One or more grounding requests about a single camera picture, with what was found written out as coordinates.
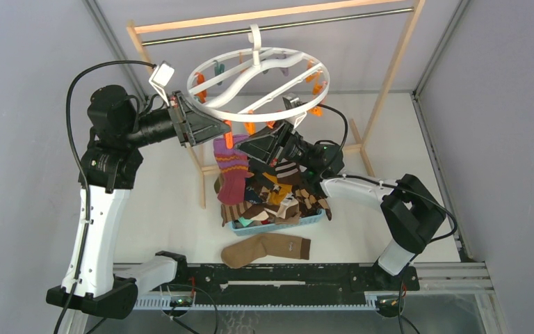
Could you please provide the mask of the orange clothespin clip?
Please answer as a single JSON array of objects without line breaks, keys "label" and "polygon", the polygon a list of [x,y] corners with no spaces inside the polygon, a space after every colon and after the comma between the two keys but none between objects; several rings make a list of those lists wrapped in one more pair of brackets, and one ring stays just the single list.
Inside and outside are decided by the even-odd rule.
[{"label": "orange clothespin clip", "polygon": [[228,131],[224,133],[223,135],[225,146],[227,149],[231,150],[234,147],[234,135],[232,132],[232,122],[229,120],[225,120],[224,123],[228,127]]}]

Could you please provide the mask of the purple striped sock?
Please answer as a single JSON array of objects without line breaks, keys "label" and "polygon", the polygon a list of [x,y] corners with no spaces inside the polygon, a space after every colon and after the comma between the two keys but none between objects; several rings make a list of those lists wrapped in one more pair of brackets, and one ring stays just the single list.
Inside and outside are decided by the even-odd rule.
[{"label": "purple striped sock", "polygon": [[244,201],[246,180],[254,174],[249,170],[248,156],[236,148],[228,148],[223,137],[213,140],[213,155],[223,184],[218,199],[224,205],[237,205]]}]

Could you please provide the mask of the white round clip hanger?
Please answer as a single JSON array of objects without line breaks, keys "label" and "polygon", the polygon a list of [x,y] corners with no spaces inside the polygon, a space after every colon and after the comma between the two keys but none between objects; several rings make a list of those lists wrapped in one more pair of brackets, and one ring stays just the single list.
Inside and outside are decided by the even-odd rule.
[{"label": "white round clip hanger", "polygon": [[[239,123],[275,122],[310,114],[329,92],[331,75],[316,57],[296,49],[265,47],[259,26],[246,33],[251,44],[215,56],[197,66],[186,82],[195,106],[221,120]],[[225,64],[215,76],[213,62]],[[282,96],[295,93],[305,104],[286,110]]]}]

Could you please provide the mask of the tan brown sock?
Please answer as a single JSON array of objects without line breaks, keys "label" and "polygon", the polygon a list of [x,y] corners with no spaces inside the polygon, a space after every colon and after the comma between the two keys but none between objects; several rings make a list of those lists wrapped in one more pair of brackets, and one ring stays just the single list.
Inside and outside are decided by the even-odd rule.
[{"label": "tan brown sock", "polygon": [[225,247],[220,256],[229,268],[240,269],[267,256],[308,260],[311,244],[311,239],[303,237],[262,233]]}]

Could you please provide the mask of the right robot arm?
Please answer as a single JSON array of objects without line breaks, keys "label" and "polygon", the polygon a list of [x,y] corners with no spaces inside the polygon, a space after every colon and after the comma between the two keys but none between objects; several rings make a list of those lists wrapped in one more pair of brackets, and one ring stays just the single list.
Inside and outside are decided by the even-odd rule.
[{"label": "right robot arm", "polygon": [[448,216],[447,209],[416,176],[381,180],[344,174],[341,145],[329,140],[309,143],[287,121],[263,128],[235,143],[234,148],[261,171],[274,171],[290,162],[304,168],[302,178],[317,194],[379,209],[391,234],[373,272],[375,283],[382,289],[393,289],[405,267],[439,239],[436,233]]}]

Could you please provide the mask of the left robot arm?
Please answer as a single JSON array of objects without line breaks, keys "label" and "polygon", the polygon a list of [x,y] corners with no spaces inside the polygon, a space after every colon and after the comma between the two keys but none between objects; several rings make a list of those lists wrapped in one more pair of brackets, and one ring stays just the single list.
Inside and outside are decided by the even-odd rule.
[{"label": "left robot arm", "polygon": [[175,138],[196,146],[229,131],[223,121],[197,110],[176,91],[167,107],[141,113],[136,98],[119,85],[96,90],[87,114],[92,123],[80,160],[81,212],[69,269],[48,290],[47,303],[88,315],[124,319],[137,299],[166,284],[173,290],[190,279],[183,255],[159,252],[119,274],[113,254],[122,213],[143,162],[142,147]]}]

